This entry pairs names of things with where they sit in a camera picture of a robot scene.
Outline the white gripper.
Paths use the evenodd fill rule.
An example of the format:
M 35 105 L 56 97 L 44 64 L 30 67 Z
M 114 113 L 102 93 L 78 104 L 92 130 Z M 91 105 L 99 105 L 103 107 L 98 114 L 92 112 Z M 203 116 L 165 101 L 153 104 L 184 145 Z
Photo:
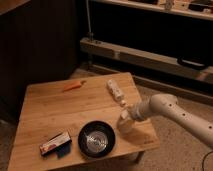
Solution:
M 148 118 L 149 103 L 138 102 L 133 105 L 125 106 L 120 115 L 121 124 L 133 124 L 134 122 L 142 122 Z

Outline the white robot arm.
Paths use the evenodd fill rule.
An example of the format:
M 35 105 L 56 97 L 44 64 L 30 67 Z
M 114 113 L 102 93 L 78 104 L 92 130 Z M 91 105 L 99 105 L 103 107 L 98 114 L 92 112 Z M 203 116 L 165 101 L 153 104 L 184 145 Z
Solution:
M 121 112 L 117 127 L 120 132 L 128 133 L 136 122 L 143 122 L 156 115 L 174 121 L 213 149 L 213 123 L 181 108 L 178 105 L 178 98 L 172 94 L 155 94 L 146 100 L 127 106 Z

